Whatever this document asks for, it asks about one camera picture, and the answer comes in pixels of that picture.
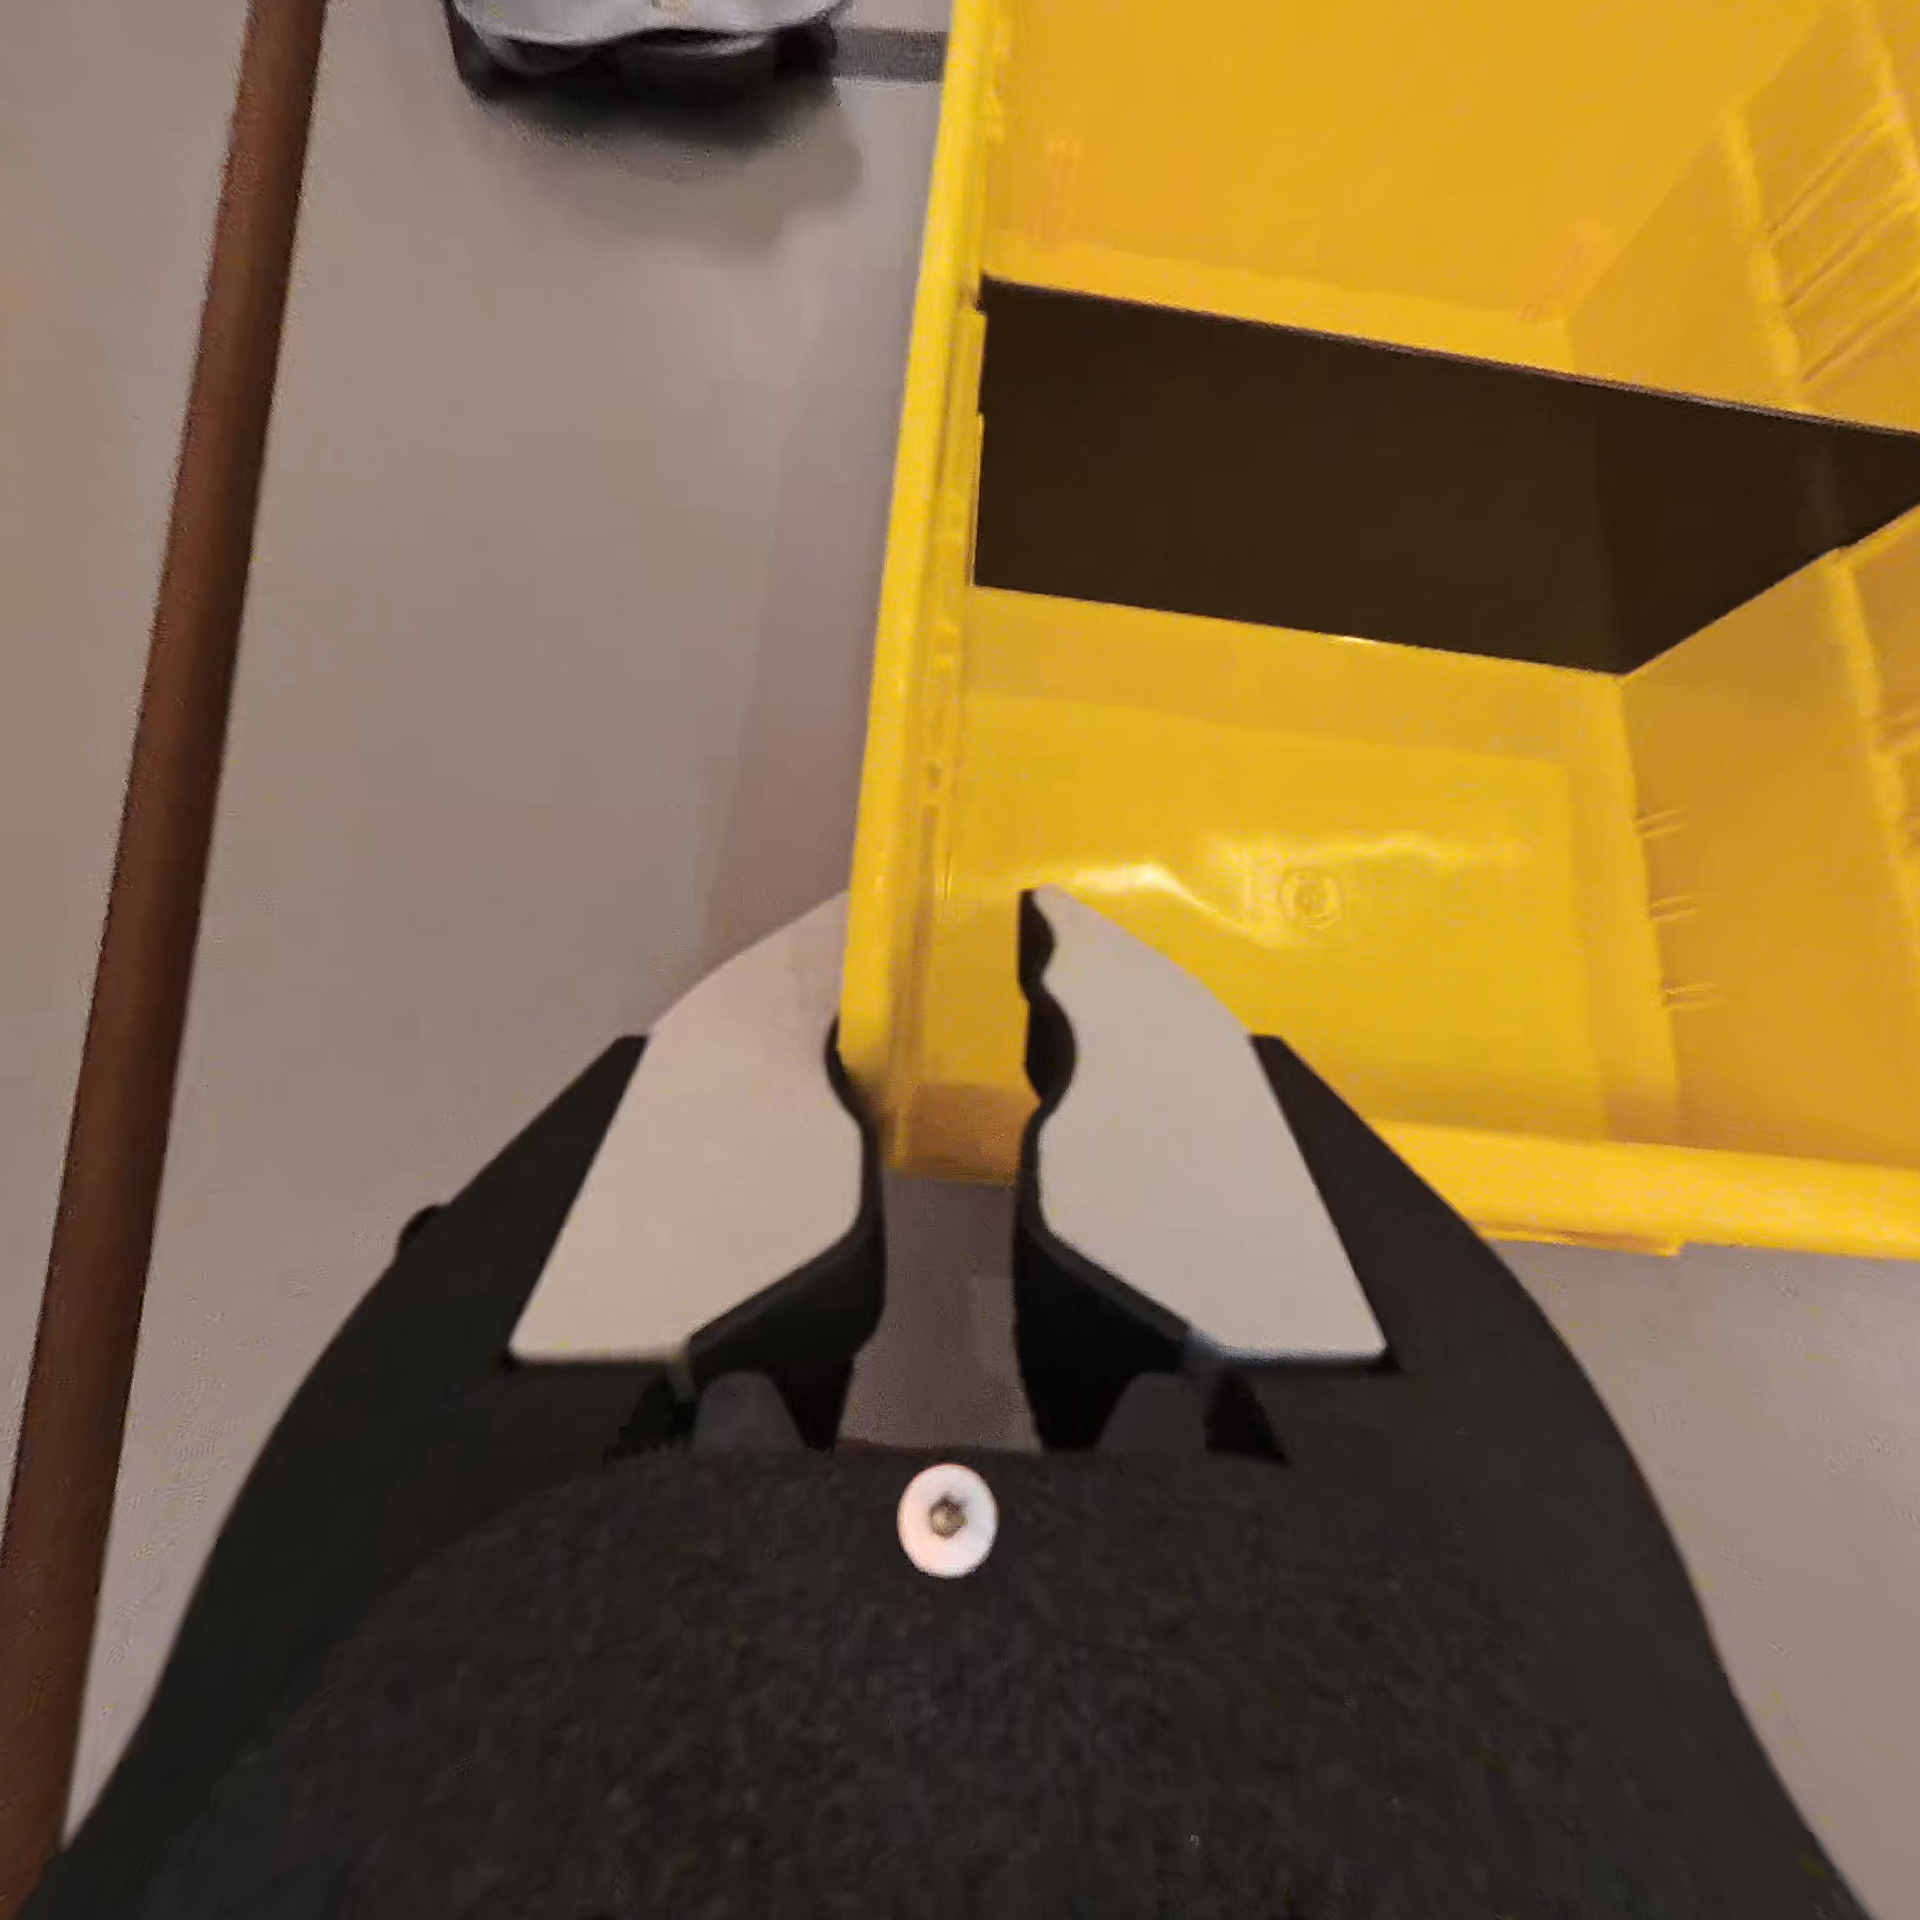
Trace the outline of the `grey and black object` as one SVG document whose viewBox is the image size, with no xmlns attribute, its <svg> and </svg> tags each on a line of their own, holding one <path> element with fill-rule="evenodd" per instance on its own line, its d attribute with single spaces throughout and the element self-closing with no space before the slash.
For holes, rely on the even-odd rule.
<svg viewBox="0 0 1920 1920">
<path fill-rule="evenodd" d="M 693 99 L 749 95 L 833 54 L 846 2 L 444 2 L 472 93 L 632 89 Z"/>
</svg>

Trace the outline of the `brown wooden strip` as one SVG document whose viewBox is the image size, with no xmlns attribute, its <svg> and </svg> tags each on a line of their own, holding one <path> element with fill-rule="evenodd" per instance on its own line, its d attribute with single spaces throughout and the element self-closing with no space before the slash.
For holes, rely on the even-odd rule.
<svg viewBox="0 0 1920 1920">
<path fill-rule="evenodd" d="M 324 2 L 248 6 L 8 1502 L 3 1897 L 59 1853 L 250 599 Z"/>
</svg>

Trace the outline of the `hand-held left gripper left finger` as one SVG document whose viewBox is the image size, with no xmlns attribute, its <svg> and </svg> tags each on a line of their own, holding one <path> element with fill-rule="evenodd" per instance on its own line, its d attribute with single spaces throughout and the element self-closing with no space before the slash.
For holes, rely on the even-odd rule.
<svg viewBox="0 0 1920 1920">
<path fill-rule="evenodd" d="M 846 936 L 833 896 L 648 1033 L 512 1328 L 517 1362 L 694 1365 L 728 1313 L 853 1233 L 865 1150 L 830 1069 Z"/>
</svg>

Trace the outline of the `yellow plastic bin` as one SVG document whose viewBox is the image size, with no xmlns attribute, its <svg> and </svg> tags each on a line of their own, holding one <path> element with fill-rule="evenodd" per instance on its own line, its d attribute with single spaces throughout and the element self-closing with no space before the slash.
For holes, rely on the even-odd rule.
<svg viewBox="0 0 1920 1920">
<path fill-rule="evenodd" d="M 1620 675 L 977 579 L 980 287 L 1915 433 L 1915 5 L 953 5 L 842 1040 L 1011 1179 L 1058 885 L 1497 1239 L 1914 1258 L 1917 510 Z"/>
</svg>

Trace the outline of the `black bin divider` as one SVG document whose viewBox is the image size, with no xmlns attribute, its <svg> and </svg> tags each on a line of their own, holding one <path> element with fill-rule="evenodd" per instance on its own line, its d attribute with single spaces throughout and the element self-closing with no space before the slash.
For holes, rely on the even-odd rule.
<svg viewBox="0 0 1920 1920">
<path fill-rule="evenodd" d="M 1620 675 L 1917 499 L 1917 438 L 988 278 L 977 579 Z"/>
</svg>

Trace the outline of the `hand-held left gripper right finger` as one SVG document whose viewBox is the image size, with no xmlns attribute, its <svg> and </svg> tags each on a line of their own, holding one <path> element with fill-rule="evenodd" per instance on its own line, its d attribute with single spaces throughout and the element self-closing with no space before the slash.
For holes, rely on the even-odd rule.
<svg viewBox="0 0 1920 1920">
<path fill-rule="evenodd" d="M 1062 887 L 1022 897 L 1040 1229 L 1225 1362 L 1377 1362 L 1386 1333 L 1258 1043 Z"/>
</svg>

